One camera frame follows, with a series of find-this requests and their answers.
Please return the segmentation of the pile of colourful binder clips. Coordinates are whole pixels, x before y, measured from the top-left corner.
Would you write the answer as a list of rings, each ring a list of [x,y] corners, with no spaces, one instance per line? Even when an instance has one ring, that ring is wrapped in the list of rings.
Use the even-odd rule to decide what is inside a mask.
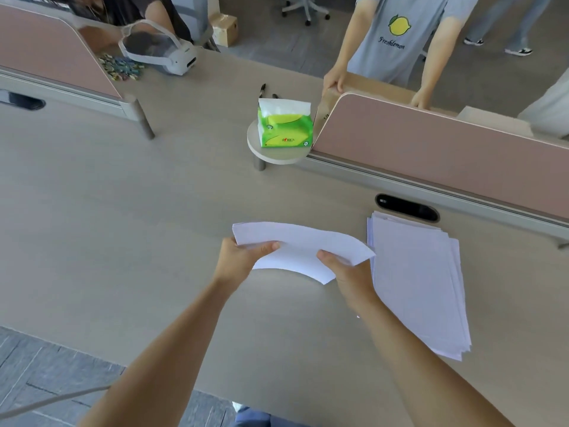
[[[102,54],[98,57],[99,64],[113,81],[139,80],[144,72],[145,64],[137,63],[127,57],[117,57]]]

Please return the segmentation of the person's left forearm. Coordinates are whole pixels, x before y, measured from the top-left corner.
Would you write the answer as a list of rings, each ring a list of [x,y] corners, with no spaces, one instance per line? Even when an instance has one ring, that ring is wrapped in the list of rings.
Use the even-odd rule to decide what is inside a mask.
[[[214,279],[124,370],[77,427],[179,427],[238,282]]]

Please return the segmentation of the round grey desk shelf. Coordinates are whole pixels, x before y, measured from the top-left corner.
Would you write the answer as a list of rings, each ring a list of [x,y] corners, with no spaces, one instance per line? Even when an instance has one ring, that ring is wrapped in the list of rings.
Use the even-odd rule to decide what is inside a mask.
[[[247,145],[252,152],[253,167],[257,171],[265,170],[268,163],[275,165],[296,164],[308,156],[311,150],[311,147],[261,147],[257,121],[252,121],[247,129]]]

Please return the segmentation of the pink desk divider panel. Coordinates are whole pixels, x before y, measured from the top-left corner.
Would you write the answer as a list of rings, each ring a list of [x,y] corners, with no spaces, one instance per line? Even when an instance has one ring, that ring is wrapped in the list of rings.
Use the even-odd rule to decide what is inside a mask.
[[[431,207],[553,239],[569,251],[569,143],[355,92],[323,100],[307,165]]]
[[[155,137],[139,101],[118,92],[72,24],[0,3],[0,102],[9,94],[126,119]]]

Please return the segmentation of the white headset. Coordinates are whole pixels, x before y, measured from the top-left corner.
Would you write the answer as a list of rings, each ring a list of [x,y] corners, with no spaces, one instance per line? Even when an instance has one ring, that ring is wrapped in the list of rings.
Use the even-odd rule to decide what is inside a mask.
[[[118,42],[119,49],[132,61],[151,65],[171,76],[184,76],[196,64],[194,45],[179,40],[158,23],[142,19],[120,30],[122,39]]]

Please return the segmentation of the white paper sheet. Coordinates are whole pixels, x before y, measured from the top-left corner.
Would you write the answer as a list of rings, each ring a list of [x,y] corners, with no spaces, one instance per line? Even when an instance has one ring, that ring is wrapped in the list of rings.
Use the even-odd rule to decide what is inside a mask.
[[[317,258],[318,251],[334,254],[345,264],[355,266],[375,256],[360,240],[339,232],[320,230],[282,222],[240,222],[233,224],[238,245],[254,246],[269,241],[278,250],[259,259],[254,269],[280,269],[305,275],[326,285],[335,274]]]

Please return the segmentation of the person's blue trousers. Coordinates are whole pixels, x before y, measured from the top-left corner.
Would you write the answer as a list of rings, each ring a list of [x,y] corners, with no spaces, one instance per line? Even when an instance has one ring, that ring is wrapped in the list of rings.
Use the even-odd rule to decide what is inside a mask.
[[[231,427],[310,427],[232,402],[236,412]]]

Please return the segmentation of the brown cardboard box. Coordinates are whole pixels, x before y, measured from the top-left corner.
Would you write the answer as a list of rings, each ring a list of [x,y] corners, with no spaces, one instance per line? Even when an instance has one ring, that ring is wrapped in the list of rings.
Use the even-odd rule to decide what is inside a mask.
[[[340,96],[346,93],[354,93],[407,106],[410,105],[416,94],[416,92],[403,87],[348,72],[344,79],[342,93],[338,92],[336,86],[332,86],[323,95],[314,120],[314,138],[320,134]]]

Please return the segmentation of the person's left hand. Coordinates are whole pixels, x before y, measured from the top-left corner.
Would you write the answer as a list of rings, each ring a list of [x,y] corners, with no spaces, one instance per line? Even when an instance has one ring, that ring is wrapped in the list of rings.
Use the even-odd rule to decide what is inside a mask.
[[[234,293],[251,273],[256,262],[240,258],[240,246],[234,238],[224,238],[213,274],[213,281],[230,293]]]

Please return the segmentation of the green tissue pack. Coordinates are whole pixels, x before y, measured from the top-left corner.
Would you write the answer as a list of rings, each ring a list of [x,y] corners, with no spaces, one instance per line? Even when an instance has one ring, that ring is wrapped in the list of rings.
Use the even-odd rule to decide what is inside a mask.
[[[259,98],[258,134],[261,148],[310,149],[314,138],[311,103]]]

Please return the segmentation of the stack of white paper sheets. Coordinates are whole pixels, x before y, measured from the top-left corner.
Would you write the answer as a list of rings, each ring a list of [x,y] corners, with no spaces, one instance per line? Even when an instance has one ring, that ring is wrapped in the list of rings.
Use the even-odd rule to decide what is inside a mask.
[[[376,293],[439,356],[462,361],[472,340],[459,240],[440,228],[387,213],[367,219]]]

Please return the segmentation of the person's right forearm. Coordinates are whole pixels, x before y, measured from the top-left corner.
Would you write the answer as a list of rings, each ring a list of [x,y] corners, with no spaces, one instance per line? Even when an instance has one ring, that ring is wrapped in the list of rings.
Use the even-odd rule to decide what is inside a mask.
[[[377,296],[349,302],[390,369],[415,427],[515,427]]]

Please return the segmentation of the grey office chair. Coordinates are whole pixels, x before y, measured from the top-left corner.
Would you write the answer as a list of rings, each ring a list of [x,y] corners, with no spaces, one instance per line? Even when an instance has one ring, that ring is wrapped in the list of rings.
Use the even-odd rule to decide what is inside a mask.
[[[220,13],[219,0],[172,0],[188,26],[194,46],[219,52],[213,38],[210,16]]]
[[[304,22],[306,27],[310,27],[312,24],[311,12],[317,12],[324,15],[324,20],[329,21],[331,15],[329,10],[318,6],[314,0],[285,0],[285,6],[281,9],[281,16],[287,17],[287,14],[291,11],[303,10],[306,20]]]

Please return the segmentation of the person's right hand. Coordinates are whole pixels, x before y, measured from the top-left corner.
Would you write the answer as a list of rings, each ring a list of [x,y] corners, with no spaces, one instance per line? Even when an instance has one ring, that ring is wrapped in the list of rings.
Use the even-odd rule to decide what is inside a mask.
[[[338,288],[346,303],[358,316],[377,302],[378,295],[373,286],[370,260],[351,266],[347,270],[331,271],[336,277]]]

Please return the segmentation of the small cardboard box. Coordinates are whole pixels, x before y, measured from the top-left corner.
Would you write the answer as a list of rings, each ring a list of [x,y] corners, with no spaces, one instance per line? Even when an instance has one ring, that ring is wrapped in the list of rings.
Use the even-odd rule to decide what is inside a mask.
[[[213,39],[218,46],[229,48],[238,40],[238,19],[224,13],[215,13],[210,16],[213,29]]]

